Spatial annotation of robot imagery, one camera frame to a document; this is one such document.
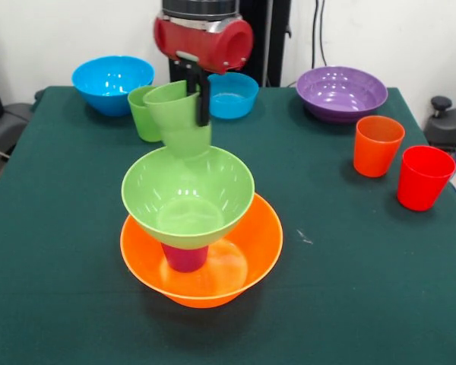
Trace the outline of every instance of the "green cup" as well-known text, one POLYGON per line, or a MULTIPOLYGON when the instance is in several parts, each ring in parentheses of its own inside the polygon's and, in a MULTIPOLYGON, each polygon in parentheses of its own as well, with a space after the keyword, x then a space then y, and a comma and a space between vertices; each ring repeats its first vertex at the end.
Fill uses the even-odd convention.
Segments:
POLYGON ((186 81, 157 87, 144 95, 144 103, 159 127, 162 141, 176 157, 194 157, 211 146, 211 124, 199 127, 199 93, 186 95, 186 81))
POLYGON ((146 142, 158 142, 161 139, 159 128, 143 101, 144 95, 155 88, 156 86, 143 86, 128 94, 128 103, 130 104, 131 114, 134 117, 138 136, 146 142))

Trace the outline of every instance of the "magenta cup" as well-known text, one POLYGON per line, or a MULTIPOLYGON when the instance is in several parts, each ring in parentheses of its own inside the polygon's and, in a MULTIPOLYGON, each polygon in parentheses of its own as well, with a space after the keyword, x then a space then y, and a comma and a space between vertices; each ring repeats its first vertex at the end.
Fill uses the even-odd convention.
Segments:
POLYGON ((162 243, 162 249, 169 266, 180 272, 198 270, 206 262, 207 248, 208 246, 200 249, 177 249, 162 243))

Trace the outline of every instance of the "white wall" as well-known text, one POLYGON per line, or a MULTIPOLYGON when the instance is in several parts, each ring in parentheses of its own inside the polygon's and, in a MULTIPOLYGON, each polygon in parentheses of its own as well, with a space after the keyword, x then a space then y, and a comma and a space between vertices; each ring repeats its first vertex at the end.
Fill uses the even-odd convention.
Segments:
POLYGON ((127 54, 151 62, 155 84, 169 82, 153 21, 160 0, 0 0, 0 93, 29 101, 49 85, 70 85, 82 62, 127 54))
MULTIPOLYGON (((314 6, 293 0, 282 85, 311 68, 314 6)), ((323 24, 328 64, 360 68, 399 87, 421 125, 431 96, 444 94, 456 106, 456 0, 326 0, 323 24)))
MULTIPOLYGON (((144 58, 156 68, 154 83, 166 83, 167 62, 152 36, 160 3, 0 0, 3 101, 31 101, 36 90, 69 85, 77 65, 108 54, 144 58)), ((283 85, 311 66, 314 3, 293 0, 283 85)), ((361 68, 398 86, 420 122, 434 94, 456 105, 456 0, 327 0, 324 35, 330 64, 361 68)))

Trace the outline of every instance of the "light blue bowl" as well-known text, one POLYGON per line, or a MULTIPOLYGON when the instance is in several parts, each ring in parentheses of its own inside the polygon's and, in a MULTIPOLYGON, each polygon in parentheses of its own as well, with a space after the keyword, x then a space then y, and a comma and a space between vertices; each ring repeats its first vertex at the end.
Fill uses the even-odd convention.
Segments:
POLYGON ((128 115, 128 93, 152 84, 153 79, 152 65, 130 56, 93 59, 76 68, 72 76, 81 96, 105 116, 128 115))
POLYGON ((211 75, 210 112, 221 119, 246 116, 253 109, 258 94, 258 84, 253 78, 237 72, 211 75))

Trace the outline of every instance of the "black cable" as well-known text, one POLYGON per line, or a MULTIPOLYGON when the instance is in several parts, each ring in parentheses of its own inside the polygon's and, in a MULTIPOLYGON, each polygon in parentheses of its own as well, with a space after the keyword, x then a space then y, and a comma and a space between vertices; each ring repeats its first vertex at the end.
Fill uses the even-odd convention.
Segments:
POLYGON ((326 4, 326 0, 322 0, 321 13, 319 15, 319 48, 321 50, 322 61, 325 63, 325 66, 327 66, 328 64, 326 62, 325 50, 324 50, 324 47, 322 46, 322 16, 325 12, 325 4, 326 4))
POLYGON ((312 19, 312 66, 316 63, 316 23, 318 21, 319 0, 316 0, 316 8, 314 9, 314 18, 312 19))

